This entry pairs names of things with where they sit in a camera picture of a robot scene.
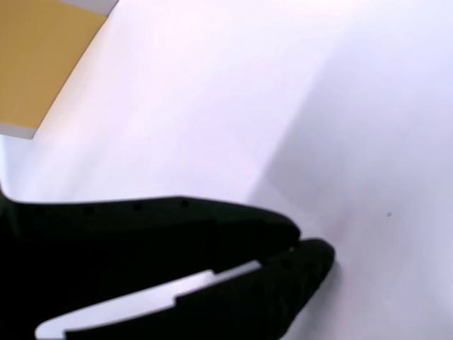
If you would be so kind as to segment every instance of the white surface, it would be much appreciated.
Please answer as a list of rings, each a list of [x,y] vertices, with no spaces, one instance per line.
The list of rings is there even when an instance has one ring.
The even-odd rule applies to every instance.
[[[123,0],[35,139],[2,137],[2,185],[24,201],[279,210],[339,262],[286,340],[451,339],[452,14]]]

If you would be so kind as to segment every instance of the cardboard box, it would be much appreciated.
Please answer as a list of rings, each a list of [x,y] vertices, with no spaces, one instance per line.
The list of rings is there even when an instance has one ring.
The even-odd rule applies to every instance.
[[[31,139],[117,0],[0,0],[0,134]]]

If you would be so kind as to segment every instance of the yellow box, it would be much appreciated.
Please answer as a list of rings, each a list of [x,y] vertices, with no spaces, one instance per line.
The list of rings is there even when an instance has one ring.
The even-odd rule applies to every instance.
[[[0,134],[33,138],[117,0],[0,0]]]

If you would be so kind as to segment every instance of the white backdrop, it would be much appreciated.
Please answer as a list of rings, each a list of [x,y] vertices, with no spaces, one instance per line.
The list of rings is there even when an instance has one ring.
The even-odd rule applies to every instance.
[[[35,139],[1,138],[2,186],[278,210],[338,252],[285,340],[451,339],[452,15],[443,0],[122,0]],[[188,280],[162,291],[211,277]],[[151,294],[91,313],[143,312]]]

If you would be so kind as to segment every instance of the white table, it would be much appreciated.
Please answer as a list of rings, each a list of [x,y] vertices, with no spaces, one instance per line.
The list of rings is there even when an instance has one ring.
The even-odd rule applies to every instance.
[[[26,202],[278,210],[338,252],[285,340],[451,339],[452,14],[443,0],[122,0],[35,139],[1,138],[2,186]],[[161,291],[211,278],[188,280]],[[94,314],[149,310],[150,294]]]

